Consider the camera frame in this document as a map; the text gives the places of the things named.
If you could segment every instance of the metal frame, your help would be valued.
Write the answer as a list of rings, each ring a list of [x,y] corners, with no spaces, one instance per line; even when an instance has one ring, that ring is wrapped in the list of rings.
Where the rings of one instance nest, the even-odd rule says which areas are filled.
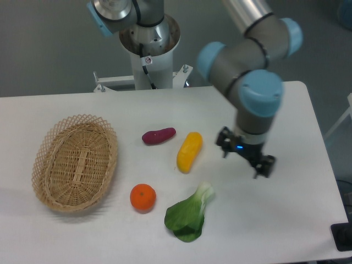
[[[183,88],[187,78],[192,73],[193,67],[187,64],[184,64],[180,71],[173,72],[173,89]],[[95,89],[94,92],[106,92],[106,91],[115,91],[109,89],[108,86],[124,86],[124,85],[134,85],[133,75],[129,76],[119,76],[119,77],[107,77],[99,78],[96,71],[93,72],[95,80]]]
[[[337,130],[337,128],[341,125],[341,123],[349,116],[352,119],[352,93],[347,96],[348,104],[350,105],[349,108],[337,119],[335,124],[324,134],[323,138],[324,141],[328,140],[331,135]]]

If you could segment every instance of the green leafy vegetable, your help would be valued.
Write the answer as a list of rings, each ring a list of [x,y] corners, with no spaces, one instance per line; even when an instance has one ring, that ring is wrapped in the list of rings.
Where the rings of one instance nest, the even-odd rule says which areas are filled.
[[[196,240],[202,234],[206,203],[213,195],[214,188],[210,183],[200,183],[196,192],[188,199],[166,210],[165,226],[183,242]]]

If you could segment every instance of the cable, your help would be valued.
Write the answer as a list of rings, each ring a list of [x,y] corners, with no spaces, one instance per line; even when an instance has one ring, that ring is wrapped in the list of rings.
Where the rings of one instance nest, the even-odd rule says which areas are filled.
[[[141,10],[139,9],[137,0],[132,0],[132,3],[134,5],[134,8],[136,9],[137,23],[138,23],[141,20]]]
[[[143,44],[142,44],[142,43],[139,43],[139,57],[140,57],[140,58],[143,58],[143,57],[144,57],[144,56],[143,56]],[[148,72],[148,70],[147,70],[147,66],[142,66],[142,68],[143,68],[143,72],[147,75],[147,77],[148,77],[148,79],[149,79],[150,86],[152,86],[152,89],[153,89],[153,90],[156,90],[157,87],[155,86],[155,84],[154,84],[152,78],[150,77],[150,74],[149,74],[149,72]]]

